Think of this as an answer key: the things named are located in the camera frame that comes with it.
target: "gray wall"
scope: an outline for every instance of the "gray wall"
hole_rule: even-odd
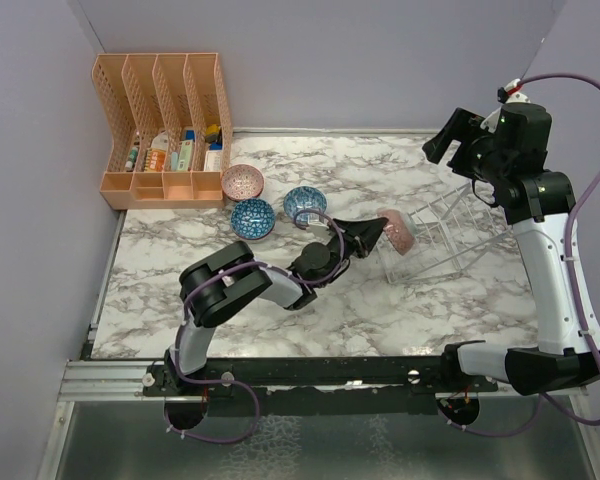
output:
[[[79,0],[109,52],[217,51],[233,122],[427,128],[490,112],[564,0]]]
[[[572,71],[600,80],[600,0],[570,0],[529,74]],[[573,80],[545,80],[525,87],[553,116],[548,167],[569,175],[581,194],[600,168],[600,93]],[[600,187],[581,212],[580,252],[600,322]],[[600,388],[593,388],[600,415]]]
[[[64,0],[0,2],[0,480],[37,474],[112,241],[93,60]]]

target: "blue patterned bowl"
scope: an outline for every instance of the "blue patterned bowl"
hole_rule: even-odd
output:
[[[297,212],[306,208],[324,213],[327,209],[327,199],[317,188],[296,187],[284,197],[283,205],[284,213],[293,220]],[[309,213],[301,213],[298,215],[297,222],[306,225],[309,222],[309,215]]]
[[[275,223],[273,208],[259,198],[250,198],[236,204],[231,213],[231,228],[244,240],[266,237]]]

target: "marble table surface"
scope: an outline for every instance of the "marble table surface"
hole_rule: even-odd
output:
[[[232,163],[265,175],[262,198],[277,212],[274,231],[253,243],[256,255],[286,267],[315,238],[282,209],[294,186],[327,196],[341,219],[373,218],[379,207],[412,211],[463,184],[448,168],[426,162],[424,136],[237,136]],[[127,212],[92,352],[96,359],[161,357],[182,320],[182,270],[237,240],[222,210]],[[379,255],[351,268],[290,312],[255,300],[221,325],[212,357],[429,355],[451,342],[485,339],[530,345],[535,304],[515,246],[502,244],[460,278],[389,284]]]

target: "wire drying rack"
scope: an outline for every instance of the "wire drying rack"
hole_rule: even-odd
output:
[[[471,184],[409,212],[416,239],[400,256],[385,235],[377,249],[389,283],[460,275],[509,236],[500,209],[472,194]]]

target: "wooden organizer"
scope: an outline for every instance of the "wooden organizer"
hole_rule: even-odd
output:
[[[113,146],[100,193],[115,210],[211,208],[224,206],[222,172],[204,172],[207,126],[222,127],[222,169],[229,166],[233,128],[222,69],[216,53],[102,54],[93,83],[104,107]],[[187,172],[171,171],[186,127],[195,147]],[[169,145],[161,173],[143,172],[153,138],[166,130]],[[135,170],[125,163],[136,132],[140,147]]]

